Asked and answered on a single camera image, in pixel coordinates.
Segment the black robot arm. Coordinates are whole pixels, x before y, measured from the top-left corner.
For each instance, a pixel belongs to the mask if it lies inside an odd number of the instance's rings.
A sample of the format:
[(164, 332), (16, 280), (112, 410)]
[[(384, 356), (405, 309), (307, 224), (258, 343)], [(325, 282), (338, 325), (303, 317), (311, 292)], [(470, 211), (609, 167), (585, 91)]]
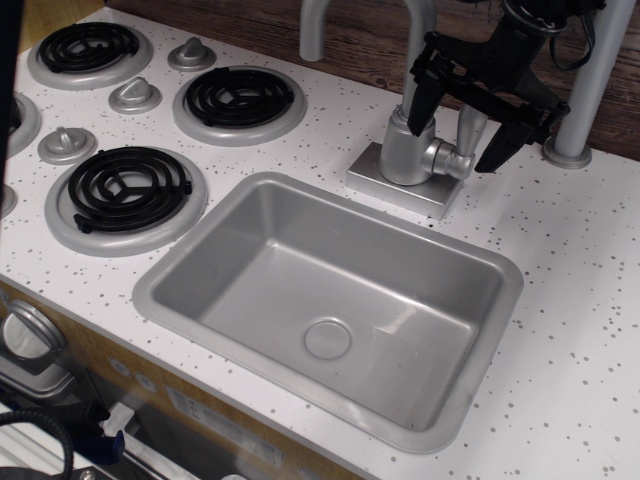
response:
[(488, 40), (471, 42), (437, 32), (424, 36), (425, 48), (410, 72), (417, 84), (408, 127), (420, 135), (444, 95), (499, 122), (477, 163), (479, 173), (494, 172), (524, 145), (544, 144), (568, 103), (531, 69), (541, 48), (556, 49), (569, 18), (580, 18), (587, 49), (595, 47), (591, 11), (602, 1), (504, 1), (503, 15)]

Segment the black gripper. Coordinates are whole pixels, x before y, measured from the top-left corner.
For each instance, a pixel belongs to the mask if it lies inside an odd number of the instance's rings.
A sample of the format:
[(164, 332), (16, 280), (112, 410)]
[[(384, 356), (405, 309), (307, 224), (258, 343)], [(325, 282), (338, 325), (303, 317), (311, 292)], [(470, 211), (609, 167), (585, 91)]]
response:
[(540, 10), (505, 10), (488, 40), (471, 42), (425, 34), (414, 61), (415, 90), (408, 127), (420, 136), (448, 94), (502, 123), (475, 166), (493, 173), (525, 143), (545, 142), (568, 104), (544, 85), (531, 64), (567, 21)]

